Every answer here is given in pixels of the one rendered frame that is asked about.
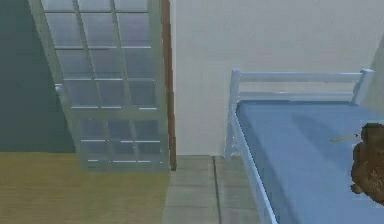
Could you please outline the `white glass-paned room door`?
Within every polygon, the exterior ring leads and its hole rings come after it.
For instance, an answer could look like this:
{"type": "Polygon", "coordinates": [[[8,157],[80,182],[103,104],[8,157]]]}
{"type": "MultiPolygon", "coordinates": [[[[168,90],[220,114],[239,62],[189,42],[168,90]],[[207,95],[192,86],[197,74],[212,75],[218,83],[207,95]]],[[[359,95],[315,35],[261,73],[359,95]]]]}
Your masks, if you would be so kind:
{"type": "Polygon", "coordinates": [[[27,0],[82,167],[170,169],[161,0],[27,0]]]}

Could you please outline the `white bed with blue mattress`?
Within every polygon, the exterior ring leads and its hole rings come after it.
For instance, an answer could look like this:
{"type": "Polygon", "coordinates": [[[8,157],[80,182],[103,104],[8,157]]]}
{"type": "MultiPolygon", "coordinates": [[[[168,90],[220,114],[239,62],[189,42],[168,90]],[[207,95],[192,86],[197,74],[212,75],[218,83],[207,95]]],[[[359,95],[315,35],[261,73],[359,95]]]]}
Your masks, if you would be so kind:
{"type": "Polygon", "coordinates": [[[232,70],[224,155],[241,156],[260,224],[384,224],[384,206],[350,188],[362,127],[384,125],[362,104],[373,76],[232,70]]]}

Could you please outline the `tan pencil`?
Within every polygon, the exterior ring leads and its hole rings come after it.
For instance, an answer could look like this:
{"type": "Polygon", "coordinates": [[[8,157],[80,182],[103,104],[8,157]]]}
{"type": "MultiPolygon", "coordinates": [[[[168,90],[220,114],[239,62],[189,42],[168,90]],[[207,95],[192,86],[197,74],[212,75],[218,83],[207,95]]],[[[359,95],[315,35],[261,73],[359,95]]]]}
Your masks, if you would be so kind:
{"type": "Polygon", "coordinates": [[[350,134],[350,135],[331,138],[330,142],[339,142],[339,141],[344,141],[344,140],[359,138],[359,137],[360,137],[360,134],[354,133],[354,134],[350,134]]]}

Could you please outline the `brown teddy bear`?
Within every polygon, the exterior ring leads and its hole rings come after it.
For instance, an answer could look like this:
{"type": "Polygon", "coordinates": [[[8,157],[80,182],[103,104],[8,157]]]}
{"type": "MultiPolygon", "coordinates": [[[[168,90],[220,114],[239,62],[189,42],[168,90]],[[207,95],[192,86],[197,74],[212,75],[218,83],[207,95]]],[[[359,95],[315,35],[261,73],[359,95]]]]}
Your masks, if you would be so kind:
{"type": "Polygon", "coordinates": [[[367,123],[353,149],[351,191],[384,206],[384,125],[367,123]]]}

